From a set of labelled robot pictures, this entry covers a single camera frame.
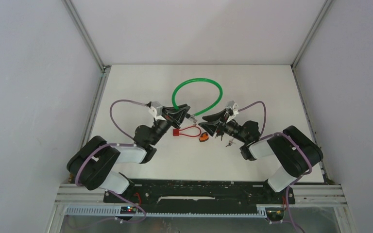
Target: white table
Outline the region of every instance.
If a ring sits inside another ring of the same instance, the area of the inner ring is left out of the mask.
[[[106,83],[95,119],[91,137],[100,135],[108,142],[132,143],[119,132],[109,117],[111,103],[130,99],[148,103],[158,101],[172,106],[171,95],[181,82],[197,77],[217,81],[224,91],[221,102],[201,116],[217,113],[225,104],[234,100],[240,108],[262,100],[267,106],[267,125],[264,135],[281,132],[289,125],[296,126],[311,138],[302,103],[290,66],[241,66],[241,65],[113,65]],[[209,83],[192,83],[177,94],[177,104],[187,103],[193,114],[209,106],[218,97],[218,89]],[[130,103],[118,103],[113,110],[114,119],[127,133],[134,135],[139,125],[152,126],[153,118],[148,108]],[[263,121],[261,105],[241,112],[235,120]],[[182,128],[190,126],[185,120]],[[185,131],[194,134],[196,129]],[[129,178],[180,179],[210,181],[264,181],[279,167],[277,158],[270,156],[256,161],[244,160],[236,144],[225,147],[229,136],[200,143],[197,138],[172,136],[172,128],[155,146],[155,156],[146,164],[117,164],[113,171]],[[323,182],[319,165],[301,182]]]

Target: robotic hand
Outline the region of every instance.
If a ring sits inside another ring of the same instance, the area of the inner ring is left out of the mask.
[[[131,185],[134,185],[121,173],[111,172],[116,163],[140,163],[150,161],[156,153],[152,147],[172,127],[179,129],[184,121],[190,106],[183,104],[178,109],[164,107],[158,102],[147,105],[153,115],[153,125],[148,127],[140,125],[135,130],[134,144],[107,144],[100,136],[93,137],[85,146],[76,153],[68,162],[67,169],[75,177],[82,169],[79,183],[88,190],[104,188],[122,194]],[[85,167],[81,168],[85,160],[98,148],[104,147],[93,155],[98,160],[89,159]]]
[[[221,112],[202,117],[207,122],[198,125],[211,136],[214,134],[216,137],[221,136],[221,140],[226,133],[243,142],[244,145],[239,149],[245,160],[254,161],[275,155],[281,163],[281,167],[264,182],[264,188],[268,195],[280,194],[284,188],[309,169],[307,161],[290,140],[298,145],[311,167],[322,160],[323,155],[320,148],[295,126],[289,126],[282,133],[272,134],[270,138],[260,141],[261,134],[258,131],[258,123],[249,120],[241,126],[233,120],[238,113],[238,105],[234,101],[230,101]]]

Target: green tube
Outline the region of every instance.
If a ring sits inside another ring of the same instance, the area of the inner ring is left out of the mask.
[[[194,82],[207,82],[207,83],[211,83],[211,84],[217,86],[218,90],[220,91],[220,95],[218,96],[218,99],[213,104],[211,104],[207,108],[205,108],[205,109],[203,109],[203,110],[201,110],[201,111],[193,114],[193,116],[198,116],[198,115],[201,115],[202,113],[210,110],[211,108],[215,107],[221,101],[223,92],[222,92],[221,85],[219,83],[217,83],[216,81],[211,80],[211,79],[207,79],[207,78],[195,78],[195,79],[186,80],[185,82],[179,84],[175,88],[174,92],[172,93],[172,105],[173,105],[173,107],[175,109],[179,109],[178,105],[176,104],[176,101],[175,101],[176,93],[179,91],[179,89],[181,89],[181,87],[183,87],[183,86],[185,86],[185,85],[187,85],[189,83],[194,83]]]

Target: black mounting plate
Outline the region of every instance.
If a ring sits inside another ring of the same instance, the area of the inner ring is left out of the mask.
[[[177,214],[256,214],[257,204],[282,204],[284,193],[275,197],[266,196],[263,182],[220,182],[132,179],[135,186],[122,195],[138,203],[148,213]],[[294,204],[292,188],[289,203]],[[212,197],[214,199],[161,199],[160,197]],[[125,203],[115,195],[104,195],[105,203]]]

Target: orange and black object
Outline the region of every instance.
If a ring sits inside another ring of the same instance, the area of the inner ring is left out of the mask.
[[[208,139],[209,139],[209,135],[208,135],[207,132],[204,132],[204,133],[201,134],[200,142],[206,142],[206,141],[208,141]]]

